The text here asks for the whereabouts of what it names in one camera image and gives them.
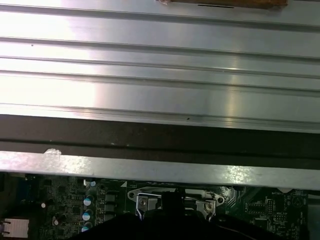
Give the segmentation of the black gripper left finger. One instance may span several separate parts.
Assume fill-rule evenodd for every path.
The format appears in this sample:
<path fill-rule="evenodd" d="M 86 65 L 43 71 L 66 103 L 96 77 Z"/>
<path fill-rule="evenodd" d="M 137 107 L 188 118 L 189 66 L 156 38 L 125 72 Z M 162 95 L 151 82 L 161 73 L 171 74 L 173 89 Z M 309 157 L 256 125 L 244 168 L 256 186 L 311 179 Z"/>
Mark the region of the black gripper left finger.
<path fill-rule="evenodd" d="M 161 194 L 161 209 L 145 212 L 142 219 L 125 213 L 72 237 L 73 240 L 173 240 L 174 193 Z"/>

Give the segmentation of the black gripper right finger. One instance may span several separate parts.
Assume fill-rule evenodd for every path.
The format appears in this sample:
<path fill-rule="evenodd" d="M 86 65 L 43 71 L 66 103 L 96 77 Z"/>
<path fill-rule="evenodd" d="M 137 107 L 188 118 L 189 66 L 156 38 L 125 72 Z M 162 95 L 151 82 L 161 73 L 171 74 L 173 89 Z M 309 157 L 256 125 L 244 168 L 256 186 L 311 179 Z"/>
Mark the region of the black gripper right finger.
<path fill-rule="evenodd" d="M 210 240 L 309 239 L 306 191 L 175 191 L 174 212 Z"/>

